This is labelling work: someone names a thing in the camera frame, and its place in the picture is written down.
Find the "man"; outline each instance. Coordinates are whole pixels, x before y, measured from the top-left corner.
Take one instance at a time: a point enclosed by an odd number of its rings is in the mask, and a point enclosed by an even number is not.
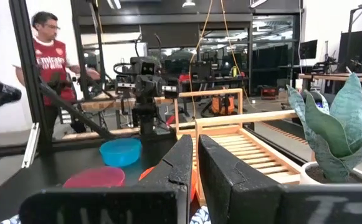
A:
[[[36,51],[37,63],[40,66],[41,78],[46,83],[51,81],[54,75],[59,76],[60,80],[66,80],[66,68],[69,68],[76,74],[80,73],[80,66],[67,58],[66,45],[56,40],[57,31],[60,29],[57,26],[57,20],[58,18],[49,12],[38,12],[32,17],[32,26],[37,31],[37,35],[34,36],[33,40],[34,50]],[[16,68],[17,79],[24,86],[24,76],[19,59],[14,66]],[[100,79],[100,74],[95,70],[88,68],[87,74],[94,80]],[[58,94],[60,94],[65,101],[73,102],[76,100],[73,90],[69,87],[59,89]],[[44,96],[44,105],[49,130],[48,134],[52,137],[55,121],[59,115],[59,109],[53,105],[51,100],[46,96]],[[85,126],[79,121],[74,121],[71,126],[78,133],[86,131]]]

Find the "black table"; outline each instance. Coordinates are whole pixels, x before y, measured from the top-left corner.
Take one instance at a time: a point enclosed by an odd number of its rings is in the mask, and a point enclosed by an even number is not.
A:
[[[126,185],[137,183],[143,171],[157,165],[176,143],[176,136],[164,134],[141,141],[143,149],[140,159],[123,168]],[[100,166],[104,166],[104,163],[97,148],[57,152],[38,157],[30,168],[20,170],[0,186],[0,221],[16,215],[24,199],[33,193],[62,185],[74,174]]]

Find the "yellow cable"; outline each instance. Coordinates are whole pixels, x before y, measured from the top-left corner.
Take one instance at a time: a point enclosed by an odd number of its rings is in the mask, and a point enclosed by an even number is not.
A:
[[[204,27],[203,27],[203,30],[201,31],[201,35],[200,35],[200,38],[199,38],[199,42],[198,42],[198,44],[197,44],[197,46],[196,46],[195,51],[198,51],[198,48],[200,47],[200,42],[201,42],[202,39],[203,39],[204,31],[206,30],[207,22],[208,22],[208,19],[210,18],[211,6],[212,6],[212,0],[211,0],[211,2],[210,2],[210,6],[209,6],[209,8],[208,8],[208,13],[207,13],[206,21],[204,22]],[[192,75],[191,75],[191,69],[192,69],[193,59],[194,59],[194,53],[192,54],[191,61],[189,62],[189,84],[190,84],[191,92],[193,91]],[[195,103],[194,103],[194,97],[193,97],[193,96],[192,96],[192,104],[193,104],[193,117],[192,117],[192,119],[191,119],[189,122],[192,122],[194,119],[196,119],[196,105],[195,105]]]
[[[235,63],[235,66],[236,66],[236,69],[237,69],[237,72],[239,72],[239,75],[241,75],[241,71],[239,69],[239,66],[237,65],[237,62],[236,62],[236,58],[235,58],[235,53],[232,49],[232,43],[231,43],[231,38],[229,36],[229,32],[228,32],[228,25],[227,25],[227,22],[226,22],[226,16],[225,16],[225,9],[224,9],[224,0],[221,0],[221,7],[222,7],[222,15],[224,16],[224,24],[225,24],[225,30],[226,30],[226,35],[228,37],[228,42],[229,42],[229,47],[231,48],[231,52],[232,52],[232,57],[233,57],[233,61]],[[244,81],[242,80],[242,88],[243,88],[243,92],[245,94],[245,97],[246,97],[246,100],[247,102],[249,103],[249,105],[251,107],[253,107],[254,109],[258,110],[258,108],[256,108],[255,106],[253,106],[251,103],[250,103],[250,100],[249,100],[249,96],[247,95],[247,92],[244,88]]]

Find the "wooden dish rack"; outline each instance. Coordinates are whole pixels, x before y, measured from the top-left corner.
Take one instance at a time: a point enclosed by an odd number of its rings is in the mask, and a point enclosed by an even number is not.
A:
[[[198,93],[199,92],[192,92],[190,94],[196,96]],[[238,94],[238,115],[196,119],[193,129],[179,129],[179,126],[182,124],[178,123],[178,102],[176,100],[174,101],[177,138],[179,139],[184,134],[190,134],[193,138],[193,168],[196,169],[198,173],[196,192],[201,205],[204,205],[206,200],[200,181],[198,148],[196,147],[198,146],[200,134],[208,135],[215,140],[215,142],[233,153],[233,155],[280,184],[298,184],[300,181],[300,166],[246,131],[242,126],[243,123],[249,122],[295,118],[296,114],[294,110],[242,114],[242,106],[240,106],[243,105],[242,89],[204,92],[205,95],[231,93]]]

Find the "eyeglasses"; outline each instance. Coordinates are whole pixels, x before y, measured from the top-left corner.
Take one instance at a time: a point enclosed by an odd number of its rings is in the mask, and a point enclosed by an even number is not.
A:
[[[57,27],[55,25],[50,25],[50,24],[45,24],[45,26],[51,28],[51,29],[57,29],[57,30],[60,30],[60,27]]]

